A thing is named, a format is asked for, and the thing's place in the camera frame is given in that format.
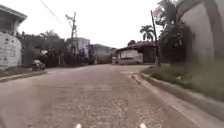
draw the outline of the road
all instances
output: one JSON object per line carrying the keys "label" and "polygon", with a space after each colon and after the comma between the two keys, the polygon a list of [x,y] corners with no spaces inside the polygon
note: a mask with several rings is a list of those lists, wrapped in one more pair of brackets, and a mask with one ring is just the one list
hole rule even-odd
{"label": "road", "polygon": [[145,66],[98,65],[53,69],[0,83],[4,128],[196,128],[128,72]]}

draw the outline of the building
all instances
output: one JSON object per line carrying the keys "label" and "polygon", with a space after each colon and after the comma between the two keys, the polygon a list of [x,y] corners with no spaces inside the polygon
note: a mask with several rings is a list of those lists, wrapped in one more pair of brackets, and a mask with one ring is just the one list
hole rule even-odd
{"label": "building", "polygon": [[189,58],[201,64],[224,60],[224,0],[181,0],[177,18],[192,31]]}
{"label": "building", "polygon": [[79,51],[83,51],[87,58],[89,58],[89,45],[90,45],[89,39],[78,37],[78,49]]}
{"label": "building", "polygon": [[98,64],[112,63],[112,55],[116,51],[115,48],[101,44],[94,44],[93,49],[94,49],[94,56],[96,58],[96,63]]}
{"label": "building", "polygon": [[155,45],[152,42],[138,42],[116,50],[116,63],[142,64],[155,62]]}
{"label": "building", "polygon": [[0,5],[0,69],[21,65],[22,44],[17,30],[26,15]]}

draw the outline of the white sky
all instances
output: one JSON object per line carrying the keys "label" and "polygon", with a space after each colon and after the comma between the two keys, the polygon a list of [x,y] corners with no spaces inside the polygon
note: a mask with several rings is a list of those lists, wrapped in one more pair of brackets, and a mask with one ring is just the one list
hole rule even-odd
{"label": "white sky", "polygon": [[24,13],[28,18],[19,31],[39,34],[55,30],[62,38],[71,36],[65,14],[77,12],[78,36],[115,48],[125,47],[130,40],[142,40],[141,26],[151,24],[150,10],[160,0],[43,0],[59,21],[40,0],[1,0],[1,4]]}

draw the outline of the curb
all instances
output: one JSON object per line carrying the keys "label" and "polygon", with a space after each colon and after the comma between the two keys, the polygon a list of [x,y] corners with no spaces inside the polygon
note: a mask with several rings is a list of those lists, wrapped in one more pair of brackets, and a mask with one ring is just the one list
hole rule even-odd
{"label": "curb", "polygon": [[199,109],[209,113],[210,115],[224,121],[224,103],[207,98],[202,94],[195,93],[186,89],[183,89],[175,84],[160,81],[149,77],[146,74],[140,74],[140,76],[147,80],[152,85],[159,87],[160,89],[173,94],[181,100],[184,100]]}
{"label": "curb", "polygon": [[42,74],[46,74],[46,73],[47,73],[47,71],[38,71],[38,72],[33,72],[33,73],[3,77],[3,78],[0,78],[0,83],[8,82],[8,81],[11,81],[11,80],[22,79],[22,78],[28,78],[28,77],[37,76],[37,75],[42,75]]}

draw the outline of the utility pole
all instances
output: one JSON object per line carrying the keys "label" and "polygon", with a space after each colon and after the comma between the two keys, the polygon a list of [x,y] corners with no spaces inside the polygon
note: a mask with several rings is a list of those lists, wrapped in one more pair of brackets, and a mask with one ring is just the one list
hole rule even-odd
{"label": "utility pole", "polygon": [[76,20],[75,20],[75,17],[76,17],[76,12],[74,12],[74,17],[69,17],[68,15],[65,15],[65,17],[67,18],[67,20],[69,20],[69,24],[71,26],[71,39],[72,41],[75,42],[75,45],[76,45],[76,53],[78,54],[78,39],[77,39],[77,25],[75,24]]}
{"label": "utility pole", "polygon": [[157,66],[161,66],[160,59],[159,59],[159,46],[158,46],[158,41],[157,41],[156,26],[155,26],[152,10],[151,10],[151,16],[152,16],[152,24],[153,24],[153,29],[154,29],[154,35],[155,35],[155,44],[156,44],[156,49],[155,49],[156,50],[156,60],[155,60],[155,64]]}
{"label": "utility pole", "polygon": [[77,38],[77,25],[75,24],[76,23],[76,12],[74,12],[74,17],[69,17],[68,15],[65,15],[65,17],[67,18],[67,20],[69,20],[69,24],[71,26],[71,40],[72,40],[72,43],[73,45],[75,45],[75,51],[73,49],[73,54],[75,53],[75,56],[76,56],[76,59],[77,59],[77,55],[78,55],[78,51],[79,51],[79,43],[78,43],[78,38]]}

